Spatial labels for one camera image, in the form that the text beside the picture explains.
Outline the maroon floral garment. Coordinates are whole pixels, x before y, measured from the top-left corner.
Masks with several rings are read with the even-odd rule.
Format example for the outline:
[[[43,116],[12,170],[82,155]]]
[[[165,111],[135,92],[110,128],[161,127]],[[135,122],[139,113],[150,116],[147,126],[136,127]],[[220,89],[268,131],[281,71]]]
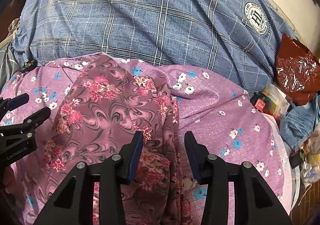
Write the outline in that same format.
[[[137,131],[144,137],[137,174],[121,187],[127,223],[192,224],[182,189],[177,98],[165,79],[135,75],[105,55],[89,63],[58,110],[42,156],[45,199],[77,162],[104,161]]]

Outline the small black object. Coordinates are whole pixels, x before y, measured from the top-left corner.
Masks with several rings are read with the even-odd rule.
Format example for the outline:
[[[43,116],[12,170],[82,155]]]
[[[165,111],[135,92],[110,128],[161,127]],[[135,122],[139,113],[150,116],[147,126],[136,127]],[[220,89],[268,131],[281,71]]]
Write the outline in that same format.
[[[33,59],[26,62],[23,67],[21,68],[22,72],[30,72],[34,70],[38,65],[38,61]]]

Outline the clear plastic bag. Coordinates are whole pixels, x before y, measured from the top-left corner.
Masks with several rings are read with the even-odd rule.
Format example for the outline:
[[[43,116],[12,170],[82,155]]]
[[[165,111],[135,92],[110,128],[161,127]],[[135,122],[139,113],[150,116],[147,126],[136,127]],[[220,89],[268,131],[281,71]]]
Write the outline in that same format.
[[[308,187],[319,181],[319,130],[315,130],[305,141],[303,153],[300,176],[303,184]]]

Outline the grey patterned small cloth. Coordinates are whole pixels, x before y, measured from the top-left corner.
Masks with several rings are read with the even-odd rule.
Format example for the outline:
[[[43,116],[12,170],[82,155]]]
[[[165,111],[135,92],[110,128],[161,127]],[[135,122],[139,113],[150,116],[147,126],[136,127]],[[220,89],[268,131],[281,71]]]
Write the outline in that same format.
[[[8,36],[15,34],[20,25],[20,18],[14,19],[11,24],[8,26]]]

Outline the blue denim garment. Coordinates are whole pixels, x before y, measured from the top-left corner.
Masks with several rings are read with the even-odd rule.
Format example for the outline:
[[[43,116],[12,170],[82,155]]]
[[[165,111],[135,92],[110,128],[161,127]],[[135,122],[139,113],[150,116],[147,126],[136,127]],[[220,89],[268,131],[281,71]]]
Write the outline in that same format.
[[[280,120],[279,133],[286,144],[296,150],[319,124],[319,94],[305,105],[295,106]]]

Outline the purple floral bed sheet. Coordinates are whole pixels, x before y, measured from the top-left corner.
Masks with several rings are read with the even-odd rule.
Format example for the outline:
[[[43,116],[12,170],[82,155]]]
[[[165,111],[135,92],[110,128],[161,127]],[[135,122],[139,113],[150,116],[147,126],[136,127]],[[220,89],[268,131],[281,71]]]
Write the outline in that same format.
[[[22,224],[33,224],[48,199],[41,187],[46,178],[42,168],[44,146],[53,137],[58,110],[79,75],[102,54],[58,59],[28,73],[15,73],[3,87],[1,96],[12,98],[23,93],[29,102],[9,111],[1,125],[21,123],[42,107],[49,107],[50,118],[37,130],[37,149],[11,167],[14,178],[12,208]],[[291,210],[293,186],[285,145],[271,116],[256,110],[246,90],[204,68],[171,65],[152,66],[138,59],[116,59],[135,75],[155,75],[165,79],[178,100],[178,149],[182,167],[182,189],[190,203],[192,224],[200,224],[207,188],[191,173],[184,147],[184,134],[191,131],[197,142],[224,161],[249,161],[272,188],[286,211]]]

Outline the red plastic bag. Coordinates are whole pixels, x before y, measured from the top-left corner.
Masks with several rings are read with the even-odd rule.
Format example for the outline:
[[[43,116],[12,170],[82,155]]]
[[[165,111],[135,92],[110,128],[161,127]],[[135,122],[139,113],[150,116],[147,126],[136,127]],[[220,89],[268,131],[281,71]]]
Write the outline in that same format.
[[[276,84],[295,105],[305,105],[319,92],[319,61],[298,40],[283,34],[276,56]]]

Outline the blue plaid quilt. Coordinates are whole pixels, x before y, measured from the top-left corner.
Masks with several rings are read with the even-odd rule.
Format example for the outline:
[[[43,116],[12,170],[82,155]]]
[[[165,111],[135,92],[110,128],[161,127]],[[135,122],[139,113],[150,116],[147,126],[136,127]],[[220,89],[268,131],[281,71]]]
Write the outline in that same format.
[[[192,65],[253,94],[294,34],[268,0],[26,0],[12,51],[20,65],[95,52]]]

